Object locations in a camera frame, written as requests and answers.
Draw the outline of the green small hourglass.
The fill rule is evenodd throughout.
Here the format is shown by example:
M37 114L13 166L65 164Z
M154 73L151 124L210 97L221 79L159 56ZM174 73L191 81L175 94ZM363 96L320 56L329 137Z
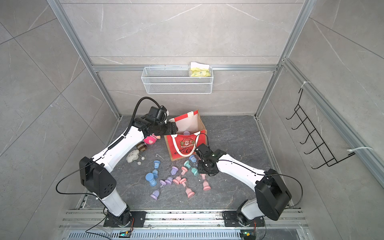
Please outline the green small hourglass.
M189 160L185 161L184 162L184 167L186 167L189 171L191 171L194 176L198 175L198 169L195 166L195 164L192 163L191 161L189 161Z

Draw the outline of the red canvas jute bag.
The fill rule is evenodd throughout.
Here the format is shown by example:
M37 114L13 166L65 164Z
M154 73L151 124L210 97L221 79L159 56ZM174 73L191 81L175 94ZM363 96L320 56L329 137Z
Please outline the red canvas jute bag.
M165 136L171 161L188 158L195 152L196 147L208 143L208 131L198 110L172 118L169 122L175 122L178 127L176 134ZM184 131L191 134L184 136Z

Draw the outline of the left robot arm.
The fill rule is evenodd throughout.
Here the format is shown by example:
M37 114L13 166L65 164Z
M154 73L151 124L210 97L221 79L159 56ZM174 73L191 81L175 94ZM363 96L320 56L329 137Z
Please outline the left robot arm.
M132 216L130 208L116 189L117 182L111 174L115 166L145 138L151 135L172 135L178 131L175 123L168 122L169 112L166 107L152 98L149 100L154 106L146 115L137 117L139 106L146 99L143 97L137 102L128 127L116 140L100 153L91 158L84 157L79 162L81 184L106 207L106 219L119 227L127 226Z

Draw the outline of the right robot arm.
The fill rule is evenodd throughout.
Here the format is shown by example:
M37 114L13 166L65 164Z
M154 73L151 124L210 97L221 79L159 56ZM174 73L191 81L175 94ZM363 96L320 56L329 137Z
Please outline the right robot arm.
M198 172L200 174L216 176L218 173L227 174L247 185L255 192L255 198L244 201L236 210L234 219L242 226L249 226L257 219L265 217L277 221L284 210L293 209L298 206L304 196L303 185L294 177L279 174L274 169L267 171L253 168L245 163L234 159L222 150L212 151L209 140L206 143L198 143L199 137L204 133L196 135L194 150L200 158L198 161ZM288 206L292 194L282 177L296 181L301 189L300 199L293 206Z

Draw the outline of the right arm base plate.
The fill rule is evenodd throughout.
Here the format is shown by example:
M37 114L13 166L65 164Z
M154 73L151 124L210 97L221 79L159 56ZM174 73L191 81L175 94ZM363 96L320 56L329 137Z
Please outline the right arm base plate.
M264 227L265 221L262 217L247 219L242 213L237 211L223 211L222 217L226 227Z

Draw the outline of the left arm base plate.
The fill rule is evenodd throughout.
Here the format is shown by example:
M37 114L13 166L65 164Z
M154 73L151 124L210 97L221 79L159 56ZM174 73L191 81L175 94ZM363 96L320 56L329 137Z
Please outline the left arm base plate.
M144 226L147 212L145 211L130 211L124 212L121 216L116 217L111 213L106 215L106 220L103 224L104 227L111 228L141 228Z

